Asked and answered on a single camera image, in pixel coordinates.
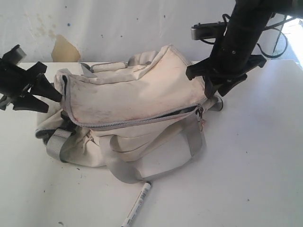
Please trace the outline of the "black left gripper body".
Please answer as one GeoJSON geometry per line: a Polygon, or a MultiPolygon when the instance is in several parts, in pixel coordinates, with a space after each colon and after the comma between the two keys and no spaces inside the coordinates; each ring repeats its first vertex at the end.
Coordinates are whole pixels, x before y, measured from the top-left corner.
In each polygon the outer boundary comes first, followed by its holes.
{"type": "Polygon", "coordinates": [[[34,96],[29,92],[35,88],[36,78],[39,74],[46,73],[46,65],[37,62],[31,68],[25,70],[17,65],[0,61],[0,109],[6,110],[9,104],[18,97],[34,96]]]}

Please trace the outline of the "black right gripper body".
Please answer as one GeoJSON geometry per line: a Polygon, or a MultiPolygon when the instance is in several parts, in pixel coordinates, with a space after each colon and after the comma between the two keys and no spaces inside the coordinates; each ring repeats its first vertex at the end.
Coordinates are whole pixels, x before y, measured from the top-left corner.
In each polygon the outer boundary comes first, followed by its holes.
{"type": "Polygon", "coordinates": [[[222,85],[255,67],[263,67],[265,57],[252,54],[256,43],[255,40],[223,40],[215,44],[207,59],[188,66],[186,76],[189,80],[201,76],[206,84],[222,85]]]}

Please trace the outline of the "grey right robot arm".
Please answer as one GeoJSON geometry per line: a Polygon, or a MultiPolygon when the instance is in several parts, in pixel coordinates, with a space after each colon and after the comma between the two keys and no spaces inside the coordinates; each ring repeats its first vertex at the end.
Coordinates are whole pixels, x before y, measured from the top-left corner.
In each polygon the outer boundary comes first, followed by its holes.
{"type": "Polygon", "coordinates": [[[187,68],[189,80],[201,76],[205,82],[205,95],[225,96],[231,89],[247,79],[247,72],[262,68],[268,54],[253,55],[254,48],[264,31],[275,29],[279,22],[268,26],[275,14],[302,18],[301,0],[238,0],[231,15],[223,14],[223,21],[196,24],[191,28],[193,40],[212,45],[208,58],[187,68]]]}

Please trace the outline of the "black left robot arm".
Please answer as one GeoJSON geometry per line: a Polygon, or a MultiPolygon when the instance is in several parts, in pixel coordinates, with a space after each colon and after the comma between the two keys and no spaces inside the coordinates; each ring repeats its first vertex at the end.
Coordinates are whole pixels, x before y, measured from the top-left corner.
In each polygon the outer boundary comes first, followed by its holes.
{"type": "Polygon", "coordinates": [[[36,96],[61,102],[62,95],[45,76],[47,66],[37,62],[25,70],[13,63],[0,61],[0,109],[5,110],[9,104],[13,110],[28,110],[47,113],[49,106],[36,96]]]}

